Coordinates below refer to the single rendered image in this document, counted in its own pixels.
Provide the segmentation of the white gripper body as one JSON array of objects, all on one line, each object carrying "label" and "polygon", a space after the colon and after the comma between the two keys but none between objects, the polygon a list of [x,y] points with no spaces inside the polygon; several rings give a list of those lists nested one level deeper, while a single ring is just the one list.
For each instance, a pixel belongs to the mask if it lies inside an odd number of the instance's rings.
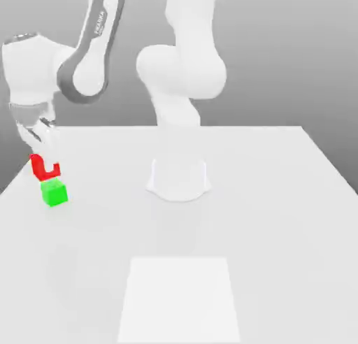
[{"label": "white gripper body", "polygon": [[46,164],[59,163],[59,134],[55,126],[37,122],[34,126],[26,127],[17,123],[17,130],[31,151],[42,156]]}]

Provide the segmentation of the small red cube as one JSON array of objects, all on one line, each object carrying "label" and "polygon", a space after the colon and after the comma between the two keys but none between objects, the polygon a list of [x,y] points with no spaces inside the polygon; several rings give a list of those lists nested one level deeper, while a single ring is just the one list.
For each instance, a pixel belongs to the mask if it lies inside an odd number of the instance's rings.
[{"label": "small red cube", "polygon": [[54,163],[51,171],[46,171],[43,158],[38,154],[29,156],[33,174],[41,182],[56,178],[61,175],[59,163]]}]

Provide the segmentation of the small green cube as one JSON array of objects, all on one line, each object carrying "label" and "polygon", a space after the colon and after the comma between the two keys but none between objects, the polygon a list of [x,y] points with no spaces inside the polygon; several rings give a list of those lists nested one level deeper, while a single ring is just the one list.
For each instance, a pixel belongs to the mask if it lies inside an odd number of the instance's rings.
[{"label": "small green cube", "polygon": [[43,201],[50,207],[57,206],[69,200],[66,185],[58,178],[41,182]]}]

